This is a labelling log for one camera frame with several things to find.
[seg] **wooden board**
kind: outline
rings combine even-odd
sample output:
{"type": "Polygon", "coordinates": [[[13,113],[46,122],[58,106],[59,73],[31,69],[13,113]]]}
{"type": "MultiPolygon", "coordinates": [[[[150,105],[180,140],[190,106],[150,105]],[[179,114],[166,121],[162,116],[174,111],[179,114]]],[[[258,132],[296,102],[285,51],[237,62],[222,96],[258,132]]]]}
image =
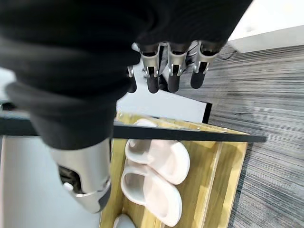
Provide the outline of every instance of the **wooden board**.
{"type": "MultiPolygon", "coordinates": [[[[133,124],[142,116],[131,115],[131,114],[121,114],[118,113],[117,120],[126,124],[133,124]]],[[[212,128],[209,125],[199,125],[193,124],[190,122],[183,121],[174,121],[174,120],[165,120],[165,119],[154,119],[145,117],[157,123],[160,127],[168,128],[191,128],[191,129],[200,129],[205,131],[214,131],[222,132],[226,129],[212,128]]],[[[230,206],[233,202],[235,195],[235,190],[237,187],[237,181],[239,177],[238,170],[241,169],[241,163],[244,157],[236,159],[236,155],[245,155],[246,147],[241,147],[246,143],[219,143],[219,142],[194,142],[194,141],[184,141],[182,142],[187,148],[190,155],[190,170],[186,180],[176,186],[180,192],[183,210],[182,216],[176,228],[202,228],[207,226],[213,226],[216,224],[212,223],[212,216],[220,217],[224,221],[229,220],[229,215],[231,211],[230,206]],[[243,152],[231,153],[231,151],[240,151],[243,149],[243,152]],[[219,169],[219,165],[225,167],[226,159],[231,160],[231,172],[227,173],[227,169],[219,169]],[[237,177],[230,178],[230,174],[238,175],[237,177]],[[216,183],[217,181],[228,183],[220,185],[216,183]],[[225,195],[231,195],[229,199],[226,199],[225,195]],[[214,215],[210,210],[219,210],[216,215],[214,215]],[[226,213],[225,216],[222,216],[222,211],[227,210],[229,213],[226,213]]],[[[112,190],[109,203],[106,208],[103,210],[100,228],[111,228],[115,218],[120,213],[125,213],[130,216],[137,228],[163,228],[166,227],[162,224],[153,214],[151,214],[144,207],[136,205],[130,202],[127,198],[123,197],[122,191],[120,189],[120,179],[124,167],[124,147],[126,140],[114,140],[113,141],[113,155],[112,155],[112,164],[111,164],[111,176],[112,176],[112,190]]]]}

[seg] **floor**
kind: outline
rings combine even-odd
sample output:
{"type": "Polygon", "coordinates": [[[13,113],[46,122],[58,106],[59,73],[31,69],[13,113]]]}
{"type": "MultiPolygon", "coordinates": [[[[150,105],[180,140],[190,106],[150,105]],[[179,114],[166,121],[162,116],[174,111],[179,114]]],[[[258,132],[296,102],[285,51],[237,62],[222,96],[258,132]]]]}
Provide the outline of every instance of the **floor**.
{"type": "Polygon", "coordinates": [[[229,227],[303,228],[304,46],[217,58],[198,90],[190,77],[178,94],[213,103],[209,123],[267,136],[248,147],[229,227]]]}

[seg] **white wall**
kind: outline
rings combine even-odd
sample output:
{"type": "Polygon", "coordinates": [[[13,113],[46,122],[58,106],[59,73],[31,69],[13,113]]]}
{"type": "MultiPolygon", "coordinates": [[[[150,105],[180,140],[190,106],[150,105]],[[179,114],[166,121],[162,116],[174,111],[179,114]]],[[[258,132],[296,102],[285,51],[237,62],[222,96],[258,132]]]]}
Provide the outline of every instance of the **white wall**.
{"type": "Polygon", "coordinates": [[[1,228],[98,228],[100,213],[84,210],[62,188],[39,137],[5,137],[0,165],[1,228]]]}
{"type": "Polygon", "coordinates": [[[303,0],[254,0],[228,42],[251,52],[304,45],[303,0]]]}

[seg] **black fabric sleeve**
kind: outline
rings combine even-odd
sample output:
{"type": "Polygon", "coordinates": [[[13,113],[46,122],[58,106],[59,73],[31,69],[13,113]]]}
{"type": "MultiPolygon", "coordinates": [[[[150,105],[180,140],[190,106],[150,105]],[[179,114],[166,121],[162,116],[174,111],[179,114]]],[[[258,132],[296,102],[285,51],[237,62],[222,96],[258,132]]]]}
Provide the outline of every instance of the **black fabric sleeve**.
{"type": "Polygon", "coordinates": [[[0,66],[44,142],[80,149],[111,137],[133,42],[228,39],[251,0],[0,0],[0,66]]]}

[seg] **white panel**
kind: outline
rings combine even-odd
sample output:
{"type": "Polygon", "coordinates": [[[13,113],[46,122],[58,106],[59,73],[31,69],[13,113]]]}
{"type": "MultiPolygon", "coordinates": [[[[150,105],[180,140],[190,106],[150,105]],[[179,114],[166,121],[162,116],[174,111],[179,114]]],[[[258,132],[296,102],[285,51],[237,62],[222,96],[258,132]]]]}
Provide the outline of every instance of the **white panel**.
{"type": "Polygon", "coordinates": [[[38,137],[3,138],[1,228],[98,228],[100,214],[85,211],[62,188],[47,146],[38,137]]]}
{"type": "Polygon", "coordinates": [[[137,91],[133,94],[127,93],[117,102],[118,111],[202,122],[206,103],[162,90],[151,94],[148,91],[146,80],[143,78],[142,65],[136,65],[133,70],[137,91]]]}

